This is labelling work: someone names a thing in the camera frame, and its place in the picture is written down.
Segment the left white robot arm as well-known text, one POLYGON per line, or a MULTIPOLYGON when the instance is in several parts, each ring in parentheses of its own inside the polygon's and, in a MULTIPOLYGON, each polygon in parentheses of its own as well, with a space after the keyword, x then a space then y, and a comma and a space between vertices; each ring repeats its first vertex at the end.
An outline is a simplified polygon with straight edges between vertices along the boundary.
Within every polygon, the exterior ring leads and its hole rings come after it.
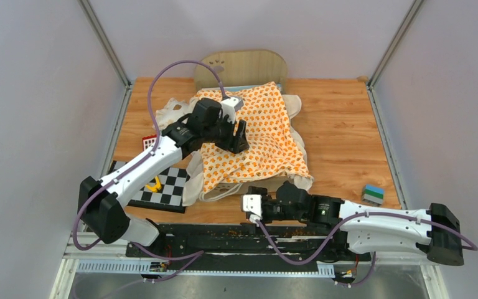
POLYGON ((105 244, 127 240, 141 244, 150 257, 161 256, 166 241, 159 229, 151 221, 127 215, 125 207, 151 179, 205 143, 233 154, 247 150, 246 121, 236 119, 243 105, 239 97, 220 102, 202 98, 192 112, 163 129, 153 145, 130 162, 101 179, 85 178, 79 187, 78 219, 105 244))

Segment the yellow duck print blanket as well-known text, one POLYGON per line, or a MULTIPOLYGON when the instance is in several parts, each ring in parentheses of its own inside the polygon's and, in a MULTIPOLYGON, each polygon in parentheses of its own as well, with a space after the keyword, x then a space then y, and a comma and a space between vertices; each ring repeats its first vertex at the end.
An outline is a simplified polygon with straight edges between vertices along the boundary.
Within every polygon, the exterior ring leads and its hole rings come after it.
POLYGON ((231 154, 206 143, 193 153, 188 164, 189 180, 182 205, 217 201, 244 194, 250 186, 275 191, 285 181, 310 190, 314 182, 307 166, 307 153, 291 120, 301 111, 297 95, 283 95, 274 82, 228 93, 243 99, 237 119, 246 121, 249 148, 231 154))

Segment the wooden pet bed frame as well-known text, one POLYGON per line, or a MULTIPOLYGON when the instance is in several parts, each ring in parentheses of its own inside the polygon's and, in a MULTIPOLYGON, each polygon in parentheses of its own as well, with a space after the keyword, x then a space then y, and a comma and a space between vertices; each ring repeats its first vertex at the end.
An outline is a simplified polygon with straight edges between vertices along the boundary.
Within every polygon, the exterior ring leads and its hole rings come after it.
POLYGON ((283 95, 287 65, 283 58, 270 50, 236 50, 211 54, 203 59, 218 73, 226 87, 241 86, 241 90, 274 82, 283 95))

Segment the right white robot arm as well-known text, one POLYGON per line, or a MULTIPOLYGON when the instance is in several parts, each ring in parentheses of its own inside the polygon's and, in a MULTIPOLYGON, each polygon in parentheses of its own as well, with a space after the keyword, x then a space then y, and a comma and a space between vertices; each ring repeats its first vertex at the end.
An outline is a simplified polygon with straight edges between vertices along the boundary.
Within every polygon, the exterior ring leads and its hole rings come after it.
POLYGON ((309 194, 285 182, 275 198, 265 188, 249 187, 241 197, 241 209, 260 228, 273 221, 298 221, 329 230, 330 251, 339 260, 353 254, 407 252, 441 265, 464 265, 460 222, 444 204, 387 209, 309 194))

